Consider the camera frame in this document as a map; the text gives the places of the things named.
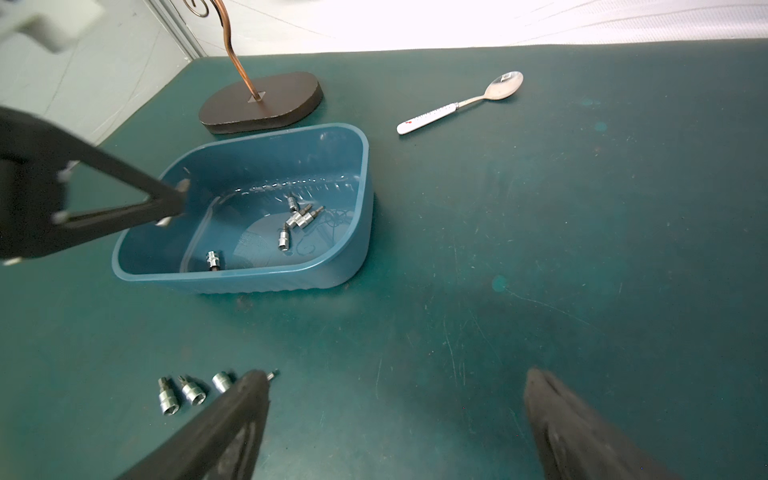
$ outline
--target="white spoon handle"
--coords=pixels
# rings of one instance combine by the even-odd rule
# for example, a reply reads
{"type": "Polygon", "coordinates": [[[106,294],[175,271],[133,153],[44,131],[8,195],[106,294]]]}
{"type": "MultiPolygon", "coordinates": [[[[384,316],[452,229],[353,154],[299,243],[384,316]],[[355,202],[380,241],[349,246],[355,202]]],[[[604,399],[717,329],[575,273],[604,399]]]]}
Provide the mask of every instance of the white spoon handle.
{"type": "Polygon", "coordinates": [[[447,104],[445,107],[440,107],[433,111],[428,111],[423,115],[419,115],[416,118],[402,122],[397,126],[397,133],[404,135],[410,131],[414,131],[416,128],[421,128],[426,124],[431,124],[433,121],[443,118],[446,115],[450,115],[456,111],[458,103],[447,104]]]}

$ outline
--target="wooden base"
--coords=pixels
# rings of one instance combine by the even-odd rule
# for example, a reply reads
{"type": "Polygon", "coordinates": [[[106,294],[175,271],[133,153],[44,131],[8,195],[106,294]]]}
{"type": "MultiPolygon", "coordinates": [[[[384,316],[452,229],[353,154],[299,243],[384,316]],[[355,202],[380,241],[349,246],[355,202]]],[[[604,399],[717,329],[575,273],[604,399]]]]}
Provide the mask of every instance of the wooden base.
{"type": "Polygon", "coordinates": [[[252,78],[262,94],[255,101],[238,81],[211,95],[200,109],[200,122],[212,134],[280,128],[296,123],[317,108],[323,89],[317,77],[305,71],[252,78]]]}

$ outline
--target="spoon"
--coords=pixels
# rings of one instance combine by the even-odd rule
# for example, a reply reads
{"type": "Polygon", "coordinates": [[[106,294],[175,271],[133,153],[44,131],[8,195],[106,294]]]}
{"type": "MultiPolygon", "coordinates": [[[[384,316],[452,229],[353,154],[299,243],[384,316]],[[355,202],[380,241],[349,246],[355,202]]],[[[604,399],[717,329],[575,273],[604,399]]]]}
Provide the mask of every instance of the spoon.
{"type": "Polygon", "coordinates": [[[502,98],[507,98],[509,95],[515,93],[518,88],[520,88],[520,84],[522,83],[522,73],[519,71],[508,71],[501,77],[492,81],[488,88],[485,89],[485,94],[453,104],[447,104],[445,107],[440,107],[437,110],[433,110],[423,115],[419,115],[416,118],[404,121],[397,126],[397,133],[401,135],[407,134],[408,132],[414,131],[416,128],[421,128],[426,124],[431,124],[433,121],[439,118],[443,118],[446,115],[450,115],[457,111],[459,108],[478,100],[501,100],[502,98]]]}

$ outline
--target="white wall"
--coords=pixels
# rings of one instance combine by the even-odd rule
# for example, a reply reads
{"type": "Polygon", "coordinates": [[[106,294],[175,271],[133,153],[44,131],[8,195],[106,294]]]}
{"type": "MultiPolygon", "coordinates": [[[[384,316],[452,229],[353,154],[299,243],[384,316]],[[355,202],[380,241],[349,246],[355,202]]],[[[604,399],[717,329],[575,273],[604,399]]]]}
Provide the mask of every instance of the white wall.
{"type": "Polygon", "coordinates": [[[98,1],[107,14],[67,51],[21,34],[0,42],[0,104],[98,143],[188,63],[143,0],[98,1]]]}
{"type": "MultiPolygon", "coordinates": [[[[196,0],[198,8],[201,2],[210,0],[196,0]]],[[[173,3],[206,53],[225,55],[213,8],[209,17],[198,18],[182,0],[173,3]]],[[[239,55],[768,37],[768,0],[224,3],[239,55]]]]}

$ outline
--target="table surface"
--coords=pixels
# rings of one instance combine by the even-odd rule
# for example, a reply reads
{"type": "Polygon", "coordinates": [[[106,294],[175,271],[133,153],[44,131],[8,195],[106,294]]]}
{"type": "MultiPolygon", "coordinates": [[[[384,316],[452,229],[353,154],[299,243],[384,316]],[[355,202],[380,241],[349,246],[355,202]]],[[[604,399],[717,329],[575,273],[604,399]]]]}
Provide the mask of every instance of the table surface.
{"type": "MultiPolygon", "coordinates": [[[[157,377],[280,368],[256,478],[541,478],[533,365],[687,478],[765,476],[768,41],[243,63],[311,71],[326,96],[297,125],[368,136],[365,264],[184,296],[118,280],[113,235],[0,270],[0,477],[112,478],[204,408],[161,416],[157,377]],[[511,69],[512,98],[396,134],[511,69]]],[[[193,62],[103,147],[159,174],[214,139],[197,110],[236,79],[193,62]]],[[[86,167],[70,197],[141,199],[86,167]]]]}

